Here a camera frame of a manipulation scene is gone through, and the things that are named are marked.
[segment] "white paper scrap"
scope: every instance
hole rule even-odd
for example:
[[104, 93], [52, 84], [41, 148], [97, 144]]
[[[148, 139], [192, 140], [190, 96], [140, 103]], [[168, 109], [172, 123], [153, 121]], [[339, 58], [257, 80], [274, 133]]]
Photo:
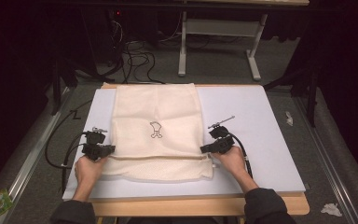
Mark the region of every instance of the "white paper scrap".
[[286, 117], [287, 117], [286, 123], [289, 124], [290, 126], [293, 126], [293, 118], [289, 111], [286, 111]]
[[337, 208], [337, 204], [333, 204], [333, 203], [325, 204], [321, 213], [328, 213], [329, 215], [333, 215], [336, 217], [342, 217], [341, 212], [339, 212], [339, 210]]

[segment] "equipment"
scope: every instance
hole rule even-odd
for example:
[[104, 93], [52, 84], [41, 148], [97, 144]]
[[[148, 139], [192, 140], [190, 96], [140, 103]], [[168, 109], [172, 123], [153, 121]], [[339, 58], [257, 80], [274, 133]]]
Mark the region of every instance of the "equipment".
[[97, 161], [99, 158], [104, 158], [115, 152], [115, 146], [98, 145], [103, 143], [107, 131], [97, 128], [92, 128], [92, 132], [86, 132], [86, 144], [83, 146], [83, 152], [90, 160]]
[[225, 154], [234, 145], [233, 138], [235, 138], [235, 140], [237, 140], [238, 144], [240, 144], [240, 147], [241, 147], [241, 150], [243, 153], [243, 157], [245, 159], [246, 170], [248, 171], [249, 176], [253, 177], [251, 164], [249, 162], [248, 156], [246, 155], [245, 148], [243, 147], [242, 142], [234, 134], [230, 133], [226, 127], [220, 126], [221, 123], [228, 121], [229, 119], [224, 119], [224, 120], [217, 122], [217, 123], [211, 125], [210, 127], [208, 127], [208, 129], [213, 128], [213, 130], [211, 130], [209, 132], [209, 134], [211, 135], [212, 138], [217, 139], [217, 140], [211, 144], [200, 147], [201, 152], [202, 153], [218, 152], [220, 154]]

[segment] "drawstring bag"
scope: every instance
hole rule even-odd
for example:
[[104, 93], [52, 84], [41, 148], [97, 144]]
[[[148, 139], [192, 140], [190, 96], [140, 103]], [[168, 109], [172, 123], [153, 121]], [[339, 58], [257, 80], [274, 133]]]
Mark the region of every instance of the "drawstring bag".
[[112, 116], [116, 146], [104, 175], [191, 180], [213, 175], [202, 154], [200, 99], [194, 84], [119, 86]]

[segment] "white board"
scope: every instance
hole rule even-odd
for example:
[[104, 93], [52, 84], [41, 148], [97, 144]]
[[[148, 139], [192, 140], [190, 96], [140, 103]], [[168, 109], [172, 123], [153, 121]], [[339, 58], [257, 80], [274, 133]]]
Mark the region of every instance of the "white board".
[[[258, 85], [238, 87], [197, 87], [204, 125], [204, 142], [214, 141], [208, 126], [235, 116], [222, 124], [243, 143], [249, 157], [255, 182], [261, 188], [277, 192], [304, 192], [305, 188], [293, 162], [281, 130], [269, 105], [264, 89]], [[115, 89], [95, 92], [84, 131], [93, 127], [107, 130], [104, 144], [110, 144], [111, 115]], [[80, 143], [85, 143], [83, 136]], [[76, 161], [82, 156], [81, 147]], [[235, 179], [219, 164], [213, 168], [212, 179], [189, 182], [144, 182], [122, 176], [102, 176], [90, 195], [91, 200], [137, 200], [139, 198], [220, 197], [241, 195]], [[76, 190], [74, 169], [69, 176], [64, 200], [70, 200]]]

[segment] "person's right hand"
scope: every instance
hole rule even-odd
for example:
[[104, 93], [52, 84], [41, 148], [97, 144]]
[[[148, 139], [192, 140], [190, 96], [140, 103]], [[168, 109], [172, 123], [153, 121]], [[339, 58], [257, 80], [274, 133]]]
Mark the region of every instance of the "person's right hand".
[[258, 188], [255, 181], [245, 170], [245, 160], [239, 147], [232, 147], [225, 154], [212, 153], [212, 155], [220, 160], [225, 168], [234, 176], [241, 186], [243, 193], [246, 194], [250, 190]]
[[220, 160], [225, 168], [234, 176], [242, 174], [245, 170], [245, 160], [242, 150], [239, 147], [232, 147], [225, 154], [212, 153], [212, 155]]

